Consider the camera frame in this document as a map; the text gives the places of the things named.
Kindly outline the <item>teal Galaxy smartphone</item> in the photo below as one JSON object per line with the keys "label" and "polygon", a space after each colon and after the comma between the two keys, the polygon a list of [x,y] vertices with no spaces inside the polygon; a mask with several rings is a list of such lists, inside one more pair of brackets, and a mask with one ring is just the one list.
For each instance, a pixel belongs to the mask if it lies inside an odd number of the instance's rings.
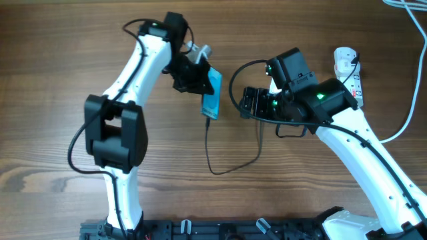
{"label": "teal Galaxy smartphone", "polygon": [[213,95],[204,94],[201,102],[201,113],[210,119],[217,120],[220,110],[220,95],[222,89],[222,74],[210,68],[208,72],[209,82],[213,87]]}

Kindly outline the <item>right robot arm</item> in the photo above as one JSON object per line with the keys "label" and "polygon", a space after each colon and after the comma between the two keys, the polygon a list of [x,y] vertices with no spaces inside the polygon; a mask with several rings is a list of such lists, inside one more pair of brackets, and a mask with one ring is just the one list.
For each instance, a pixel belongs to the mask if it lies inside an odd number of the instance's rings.
{"label": "right robot arm", "polygon": [[302,126],[342,161],[376,216],[333,207],[319,217],[327,239],[425,239],[426,194],[403,172],[370,128],[357,100],[335,78],[319,82],[299,49],[265,61],[269,88],[246,87],[235,102],[243,118]]}

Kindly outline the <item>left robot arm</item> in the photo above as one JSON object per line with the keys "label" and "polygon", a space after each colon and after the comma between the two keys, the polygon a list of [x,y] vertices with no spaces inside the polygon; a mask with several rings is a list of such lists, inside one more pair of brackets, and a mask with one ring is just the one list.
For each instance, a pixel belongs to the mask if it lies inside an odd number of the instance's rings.
{"label": "left robot arm", "polygon": [[188,22],[169,12],[163,21],[139,19],[135,47],[117,80],[100,96],[85,101],[85,146],[107,187],[109,214],[104,223],[108,239],[147,239],[137,191],[137,170],[148,146],[143,115],[150,93],[162,74],[173,78],[181,93],[213,95],[211,66],[203,50],[181,48]]}

